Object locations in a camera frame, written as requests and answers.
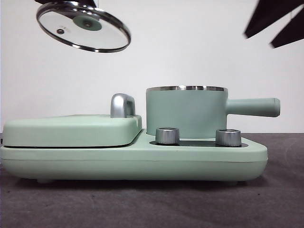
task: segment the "gray fabric surface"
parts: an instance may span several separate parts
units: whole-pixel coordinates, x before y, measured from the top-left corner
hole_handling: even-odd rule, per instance
[[[56,181],[1,169],[2,228],[303,228],[304,134],[244,134],[268,147],[255,180]]]

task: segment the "appliance foot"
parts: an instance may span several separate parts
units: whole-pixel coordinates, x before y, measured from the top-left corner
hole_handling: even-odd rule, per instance
[[[49,184],[49,183],[54,182],[54,180],[51,180],[51,179],[37,179],[37,182],[39,184]]]

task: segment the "mint green saucepan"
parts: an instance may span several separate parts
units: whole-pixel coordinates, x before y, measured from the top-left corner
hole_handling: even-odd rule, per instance
[[[227,115],[277,117],[277,98],[228,100],[228,90],[214,86],[164,86],[149,88],[147,134],[159,127],[179,128],[181,138],[215,138],[216,130],[226,129]]]

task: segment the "silver knob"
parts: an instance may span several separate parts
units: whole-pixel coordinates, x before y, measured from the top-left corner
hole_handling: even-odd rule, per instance
[[[234,129],[217,130],[215,143],[221,146],[240,146],[241,131]]]
[[[180,142],[180,131],[172,127],[157,128],[155,141],[160,144],[178,144]]]

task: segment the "stainless steel rim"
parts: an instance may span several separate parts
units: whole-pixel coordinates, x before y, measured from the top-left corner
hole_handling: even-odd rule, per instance
[[[220,132],[228,132],[228,133],[233,133],[233,132],[239,132],[239,130],[235,130],[235,129],[222,129],[222,130],[219,130]]]
[[[150,91],[167,91],[167,90],[210,90],[210,91],[225,91],[227,92],[227,88],[216,87],[216,86],[207,86],[207,85],[175,85],[175,86],[161,86],[161,87],[153,87],[148,88],[147,92]]]
[[[118,47],[118,48],[93,48],[88,46],[83,46],[80,44],[76,44],[70,41],[67,41],[61,37],[56,36],[55,34],[51,33],[49,30],[47,30],[43,25],[40,23],[39,19],[40,17],[48,12],[56,12],[60,11],[62,9],[65,9],[66,7],[73,7],[75,9],[81,10],[82,12],[87,12],[88,15],[92,16],[92,14],[95,14],[96,16],[100,17],[101,19],[107,21],[108,23],[112,24],[113,26],[117,27],[127,38],[128,43],[125,46]],[[49,36],[52,38],[60,41],[61,43],[67,44],[69,46],[86,50],[86,51],[93,51],[93,52],[101,52],[101,53],[111,53],[111,52],[118,52],[126,49],[129,44],[131,43],[131,33],[129,29],[123,24],[119,19],[114,17],[113,15],[103,11],[99,8],[94,8],[92,6],[84,5],[76,1],[63,1],[63,2],[50,2],[46,3],[39,7],[36,19],[40,27],[43,31],[45,31]]]

